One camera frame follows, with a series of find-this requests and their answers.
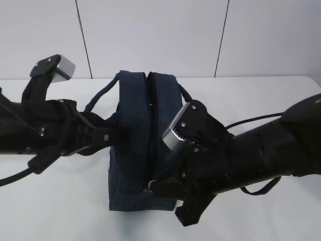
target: zipper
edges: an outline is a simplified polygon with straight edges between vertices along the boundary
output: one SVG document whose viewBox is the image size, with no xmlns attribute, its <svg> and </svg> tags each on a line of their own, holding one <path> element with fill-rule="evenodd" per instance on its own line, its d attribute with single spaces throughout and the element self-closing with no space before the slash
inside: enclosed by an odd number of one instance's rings
<svg viewBox="0 0 321 241">
<path fill-rule="evenodd" d="M 155 84 L 155 74 L 150 72 L 147 77 L 148 106 L 151 112 L 149 132 L 149 152 L 147 154 L 147 184 L 152 179 L 158 155 L 158 102 Z"/>
</svg>

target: black wire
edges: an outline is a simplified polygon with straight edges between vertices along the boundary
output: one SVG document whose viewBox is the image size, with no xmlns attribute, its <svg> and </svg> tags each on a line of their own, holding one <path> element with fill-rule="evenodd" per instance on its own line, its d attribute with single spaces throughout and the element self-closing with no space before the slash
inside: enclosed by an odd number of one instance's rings
<svg viewBox="0 0 321 241">
<path fill-rule="evenodd" d="M 24 177 L 27 177 L 29 174 L 31 174 L 33 172 L 34 172 L 34 170 L 32 168 L 27 168 L 22 172 L 19 172 L 17 174 L 12 175 L 12 176 L 3 178 L 0 180 L 0 187 L 8 185 L 13 182 L 16 182 Z"/>
<path fill-rule="evenodd" d="M 228 130 L 229 128 L 244 124 L 244 123 L 248 123 L 248 122 L 253 122 L 253 121 L 258 121 L 259 119 L 266 119 L 266 118 L 271 118 L 271 117 L 276 117 L 276 116 L 281 116 L 283 113 L 275 113 L 275 114 L 267 114 L 267 115 L 262 115 L 262 116 L 258 116 L 255 118 L 251 118 L 251 119 L 245 119 L 242 120 L 240 122 L 235 122 L 233 124 L 230 124 L 226 127 L 226 129 Z"/>
</svg>

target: blue fabric bag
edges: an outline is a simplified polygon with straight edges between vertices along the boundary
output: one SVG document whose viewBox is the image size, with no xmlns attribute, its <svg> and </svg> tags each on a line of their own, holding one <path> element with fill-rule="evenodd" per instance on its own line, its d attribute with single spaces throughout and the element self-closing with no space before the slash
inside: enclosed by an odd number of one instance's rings
<svg viewBox="0 0 321 241">
<path fill-rule="evenodd" d="M 99 98 L 119 81 L 119 104 L 109 122 L 128 129 L 126 142 L 110 148 L 109 209 L 115 211 L 173 210 L 176 200 L 156 197 L 148 190 L 172 163 L 174 153 L 162 134 L 190 95 L 173 75 L 120 71 L 86 106 L 92 111 Z"/>
</svg>

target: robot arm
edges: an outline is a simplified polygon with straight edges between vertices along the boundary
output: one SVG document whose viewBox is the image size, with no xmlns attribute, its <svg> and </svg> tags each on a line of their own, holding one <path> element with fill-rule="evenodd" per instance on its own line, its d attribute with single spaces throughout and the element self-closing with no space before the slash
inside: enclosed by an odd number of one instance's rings
<svg viewBox="0 0 321 241">
<path fill-rule="evenodd" d="M 124 140 L 126 130 L 114 120 L 78 112 L 73 100 L 46 100 L 51 83 L 72 77 L 75 65 L 62 55 L 39 61 L 21 103 L 0 92 L 0 154 L 36 154 L 23 175 L 0 180 L 9 184 L 32 172 L 42 173 L 60 156 L 89 156 Z"/>
<path fill-rule="evenodd" d="M 184 226 L 195 224 L 219 193 L 236 188 L 249 193 L 245 186 L 274 178 L 253 193 L 260 195 L 283 175 L 320 174 L 320 121 L 321 94 L 317 94 L 295 104 L 281 118 L 233 136 L 193 100 L 163 135 L 180 158 L 149 188 L 156 195 L 184 201 L 176 215 Z"/>
</svg>

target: white tabletop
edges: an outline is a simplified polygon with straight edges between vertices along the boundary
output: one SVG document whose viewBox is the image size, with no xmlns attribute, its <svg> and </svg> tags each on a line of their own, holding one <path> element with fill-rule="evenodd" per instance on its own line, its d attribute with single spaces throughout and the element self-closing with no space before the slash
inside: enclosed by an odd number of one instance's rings
<svg viewBox="0 0 321 241">
<path fill-rule="evenodd" d="M 82 111 L 109 80 L 55 83 L 48 99 L 68 98 Z M 306 77 L 184 78 L 179 82 L 222 123 L 284 111 L 320 92 Z M 19 101 L 25 80 L 1 80 L 3 93 Z M 96 113 L 109 117 L 118 87 L 104 96 Z M 242 125 L 241 133 L 268 120 Z M 0 177 L 26 168 L 30 156 L 0 156 Z M 173 212 L 108 210 L 108 149 L 90 156 L 61 158 L 41 175 L 0 188 L 0 240 L 318 240 L 321 177 L 284 177 L 267 195 L 234 190 L 220 194 L 199 224 L 183 228 Z M 262 184 L 250 187 L 258 189 Z"/>
</svg>

